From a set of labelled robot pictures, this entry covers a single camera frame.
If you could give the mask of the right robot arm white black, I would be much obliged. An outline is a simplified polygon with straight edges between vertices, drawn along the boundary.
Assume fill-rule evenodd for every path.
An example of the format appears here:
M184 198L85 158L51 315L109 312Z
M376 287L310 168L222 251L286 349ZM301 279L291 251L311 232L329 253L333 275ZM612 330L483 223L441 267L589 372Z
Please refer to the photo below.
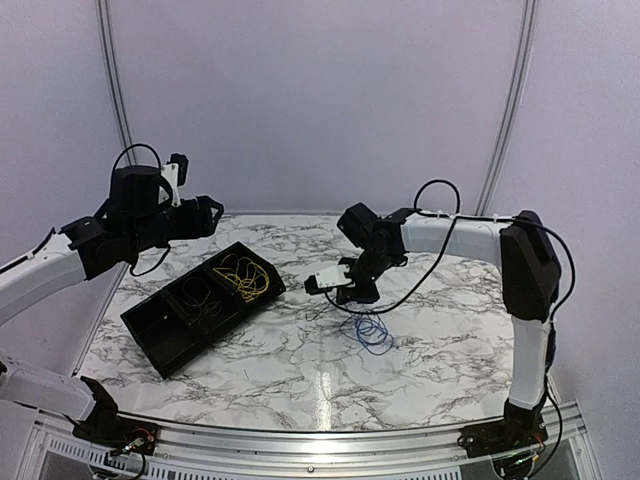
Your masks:
M481 220L401 208L379 216L357 203L341 215L337 226L361 251L357 259L344 262L349 282L336 289L340 307L377 302L377 279L410 254L450 255L494 265L501 274L503 303L514 331L512 383L504 415L531 417L540 411L546 399L551 313L559 296L561 266L535 212Z

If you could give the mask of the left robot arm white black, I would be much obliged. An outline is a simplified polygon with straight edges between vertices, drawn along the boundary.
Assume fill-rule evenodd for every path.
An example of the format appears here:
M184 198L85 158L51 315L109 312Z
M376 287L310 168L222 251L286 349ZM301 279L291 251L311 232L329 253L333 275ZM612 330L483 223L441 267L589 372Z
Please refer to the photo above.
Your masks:
M129 166L111 174L110 191L92 216L52 229L33 250L1 269L1 321L119 264L135 267L142 252L174 240L214 234L224 214L208 196L183 200L178 165ZM94 380L64 377L1 354L1 398L87 422L116 406Z

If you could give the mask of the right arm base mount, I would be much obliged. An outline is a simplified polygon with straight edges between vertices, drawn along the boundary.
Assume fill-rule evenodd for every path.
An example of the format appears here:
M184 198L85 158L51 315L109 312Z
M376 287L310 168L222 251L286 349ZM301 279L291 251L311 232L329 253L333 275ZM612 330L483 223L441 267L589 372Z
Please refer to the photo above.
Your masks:
M506 453L545 442L548 439L542 416L548 395L532 408L518 407L507 399L499 420L463 427L457 439L469 458Z

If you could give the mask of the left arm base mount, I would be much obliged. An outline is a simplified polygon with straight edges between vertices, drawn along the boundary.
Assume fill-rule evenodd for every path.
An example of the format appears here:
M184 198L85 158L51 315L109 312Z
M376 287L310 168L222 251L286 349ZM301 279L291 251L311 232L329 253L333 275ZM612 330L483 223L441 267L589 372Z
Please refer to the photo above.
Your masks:
M160 427L156 423L122 417L114 412L91 414L85 421L73 420L73 435L111 449L112 456L154 453Z

